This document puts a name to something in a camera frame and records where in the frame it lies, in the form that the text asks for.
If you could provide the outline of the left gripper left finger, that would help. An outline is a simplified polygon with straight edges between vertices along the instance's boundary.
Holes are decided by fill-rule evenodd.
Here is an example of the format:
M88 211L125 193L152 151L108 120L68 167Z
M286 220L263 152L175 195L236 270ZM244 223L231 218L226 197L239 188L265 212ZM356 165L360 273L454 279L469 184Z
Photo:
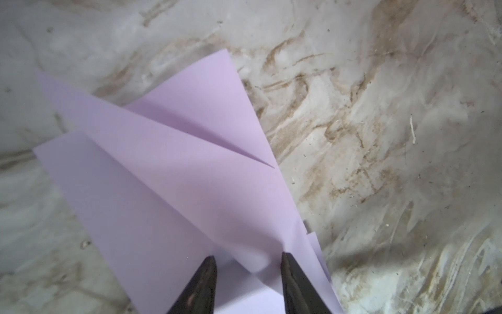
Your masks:
M206 257L167 314L213 314L217 274L215 257Z

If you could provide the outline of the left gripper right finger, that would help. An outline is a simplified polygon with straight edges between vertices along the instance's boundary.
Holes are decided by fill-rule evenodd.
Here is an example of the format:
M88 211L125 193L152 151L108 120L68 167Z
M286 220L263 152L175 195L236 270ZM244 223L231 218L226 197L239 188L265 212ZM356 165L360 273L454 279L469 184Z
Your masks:
M331 314L291 253L282 253L281 278L286 314Z

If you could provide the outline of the lilac square paper sheet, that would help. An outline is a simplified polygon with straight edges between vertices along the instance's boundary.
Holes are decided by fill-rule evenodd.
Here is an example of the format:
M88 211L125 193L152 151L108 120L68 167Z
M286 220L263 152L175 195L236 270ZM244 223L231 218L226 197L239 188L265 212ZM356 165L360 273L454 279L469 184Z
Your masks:
M167 313L208 256L217 313L283 313L283 253L343 312L228 51L126 107L37 79L76 129L35 155L139 313Z

